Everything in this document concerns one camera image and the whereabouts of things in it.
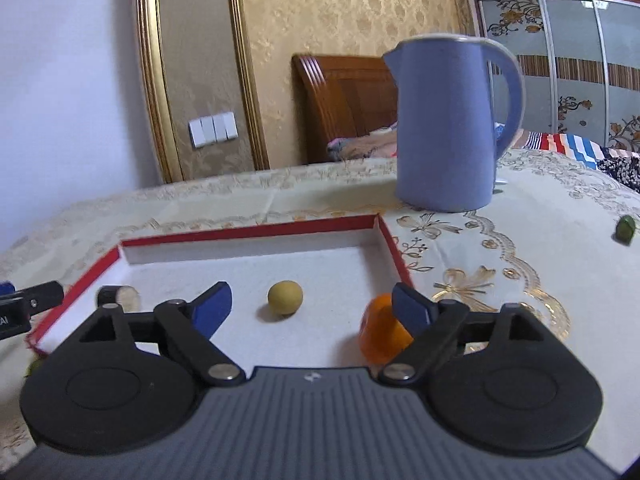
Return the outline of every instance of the patterned wallpaper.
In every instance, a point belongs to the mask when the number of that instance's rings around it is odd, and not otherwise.
[[[272,168],[305,160],[292,54],[379,56],[421,32],[473,33],[466,0],[244,0],[244,8]]]
[[[228,0],[158,0],[162,59],[180,164],[187,180],[254,169]],[[232,111],[238,138],[194,148],[189,121]]]

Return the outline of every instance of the small round object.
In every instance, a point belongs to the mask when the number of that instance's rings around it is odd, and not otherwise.
[[[140,310],[140,295],[135,288],[129,285],[102,286],[98,290],[95,302],[98,306],[117,303],[124,312],[137,312]]]
[[[382,373],[387,379],[394,381],[406,381],[415,375],[415,368],[405,363],[393,363],[385,366]]]
[[[281,316],[288,316],[297,311],[302,305],[302,299],[302,287],[291,280],[276,283],[267,295],[269,307]]]
[[[231,363],[219,363],[209,368],[209,375],[221,381],[231,381],[240,375],[240,369]]]
[[[31,364],[27,368],[27,373],[25,373],[25,377],[30,377],[38,368],[40,368],[44,364],[44,357],[36,356],[36,358],[31,361]]]
[[[631,215],[624,215],[616,225],[616,240],[629,245],[636,233],[636,221]]]

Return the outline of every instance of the white wall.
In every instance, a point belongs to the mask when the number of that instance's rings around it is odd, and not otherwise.
[[[134,0],[0,0],[0,251],[79,200],[161,183]]]

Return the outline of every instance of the green object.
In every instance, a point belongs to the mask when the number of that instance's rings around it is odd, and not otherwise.
[[[630,244],[636,232],[636,221],[632,216],[624,215],[616,225],[616,240],[623,244]]]
[[[30,377],[38,368],[40,368],[44,362],[44,359],[44,357],[36,357],[27,368],[25,377]]]

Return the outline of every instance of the black circular mount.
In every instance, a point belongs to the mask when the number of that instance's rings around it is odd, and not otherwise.
[[[494,351],[489,343],[434,373],[428,399],[438,418],[500,454],[541,456],[585,444],[602,408],[598,383],[566,349],[568,358],[547,354],[542,342],[512,343]]]
[[[37,442],[81,454],[119,452],[187,418],[195,386],[181,366],[115,341],[72,349],[52,354],[22,389],[20,408]]]

